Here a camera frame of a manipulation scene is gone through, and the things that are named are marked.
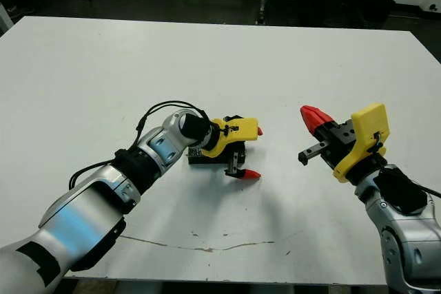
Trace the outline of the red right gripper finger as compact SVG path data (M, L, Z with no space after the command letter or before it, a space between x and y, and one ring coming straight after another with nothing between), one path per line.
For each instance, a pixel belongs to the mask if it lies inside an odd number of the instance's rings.
M305 124L324 124L334 121L331 116L322 112L319 108L310 105L302 106L300 114Z
M328 122L328 115L321 111L301 111L300 114L311 135L314 135L319 126Z

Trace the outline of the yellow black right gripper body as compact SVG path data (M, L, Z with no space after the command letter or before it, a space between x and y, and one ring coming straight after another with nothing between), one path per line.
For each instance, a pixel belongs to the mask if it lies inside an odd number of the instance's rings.
M338 182L360 182L386 165L384 143L389 134L385 106L374 103L341 124L334 120L319 126L312 135L318 142L301 151L298 160L306 165L320 156Z

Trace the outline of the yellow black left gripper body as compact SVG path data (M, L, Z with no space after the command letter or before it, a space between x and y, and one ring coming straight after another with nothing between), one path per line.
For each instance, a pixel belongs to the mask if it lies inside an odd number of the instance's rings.
M226 152L227 168L225 175L238 178L239 156L234 144L258 139L258 120L256 118L243 118L240 116L226 116L224 119L215 118L210 121L208 142L201 147L204 157L215 159Z

